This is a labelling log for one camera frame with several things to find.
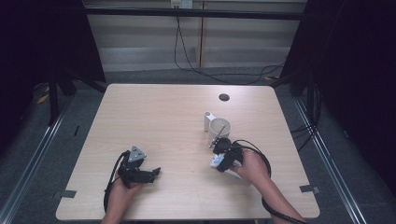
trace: power outlet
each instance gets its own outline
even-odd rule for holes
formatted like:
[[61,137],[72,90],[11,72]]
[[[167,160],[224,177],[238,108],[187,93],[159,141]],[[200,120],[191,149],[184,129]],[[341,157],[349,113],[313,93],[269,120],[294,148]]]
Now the power outlet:
[[171,8],[181,8],[181,0],[171,0]]
[[181,0],[181,8],[192,9],[192,0]]

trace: gray carpet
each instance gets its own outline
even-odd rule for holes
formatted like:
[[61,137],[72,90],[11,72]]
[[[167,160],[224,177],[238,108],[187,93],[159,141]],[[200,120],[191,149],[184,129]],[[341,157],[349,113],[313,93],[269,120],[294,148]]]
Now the gray carpet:
[[[211,74],[231,72],[258,74],[260,71],[260,68],[206,69],[206,72]],[[271,76],[276,76],[276,74],[279,74],[279,71],[275,71]],[[226,84],[210,77],[181,70],[107,73],[106,78],[107,83]],[[233,84],[245,84],[255,80],[257,76],[228,75],[218,76],[217,78],[222,78]],[[254,85],[267,85],[268,83],[270,82],[262,77]],[[77,83],[77,87],[78,92],[65,111],[64,120],[12,223],[63,223],[55,217],[59,200],[53,199],[52,195],[56,190],[65,189],[103,97],[102,93],[89,88],[85,84]],[[35,92],[35,98],[40,96],[42,91]],[[290,129],[295,130],[301,127],[304,123],[294,103],[295,99],[290,96],[289,86],[284,85],[276,88],[276,94]],[[62,94],[60,99],[61,104],[65,102],[65,97]],[[0,169],[2,170],[0,174],[2,180],[0,188],[1,204],[4,204],[7,196],[14,189],[27,162],[32,157],[46,131],[49,114],[48,101],[41,105],[32,103],[21,123],[20,134],[9,147],[8,154],[0,160]],[[318,129],[332,153],[332,158],[336,161],[342,176],[356,198],[367,223],[394,223],[396,220],[395,198],[378,175],[366,164],[355,144],[344,137],[343,129],[338,126],[336,119],[325,105],[322,108]],[[299,147],[307,136],[306,134],[296,138],[296,146]],[[316,195],[320,215],[308,220],[308,222],[323,224],[353,223],[315,145],[311,141],[300,152],[300,156],[311,185],[319,187],[321,191]],[[242,224],[251,223],[251,221],[211,221],[210,223]]]

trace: cup handle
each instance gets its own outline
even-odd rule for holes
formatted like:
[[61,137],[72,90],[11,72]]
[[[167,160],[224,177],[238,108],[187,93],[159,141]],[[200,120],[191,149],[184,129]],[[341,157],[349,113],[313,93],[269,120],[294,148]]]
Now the cup handle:
[[215,119],[216,117],[211,114],[210,112],[205,112],[205,127],[204,130],[207,132],[209,130],[209,123],[212,119]]

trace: cup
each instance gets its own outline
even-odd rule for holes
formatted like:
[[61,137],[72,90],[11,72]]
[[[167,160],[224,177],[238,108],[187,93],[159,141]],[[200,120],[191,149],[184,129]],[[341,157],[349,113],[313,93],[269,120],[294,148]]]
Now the cup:
[[210,112],[205,113],[205,131],[209,132],[208,144],[209,147],[215,141],[216,136],[219,138],[228,137],[231,131],[231,123],[227,119],[216,118]]

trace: table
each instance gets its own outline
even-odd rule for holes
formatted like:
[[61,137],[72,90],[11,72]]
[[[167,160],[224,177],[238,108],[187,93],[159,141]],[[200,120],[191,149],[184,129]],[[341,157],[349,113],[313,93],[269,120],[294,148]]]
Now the table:
[[[228,101],[219,96],[226,93]],[[105,214],[104,189],[121,152],[137,146],[148,156],[141,166],[161,167],[153,184],[134,198],[125,219],[209,220],[270,217],[261,195],[245,181],[210,168],[205,112],[226,118],[229,138],[246,139],[267,156],[272,179],[303,217],[318,205],[274,90],[260,86],[112,84],[78,157],[62,198],[60,220],[97,220]]]

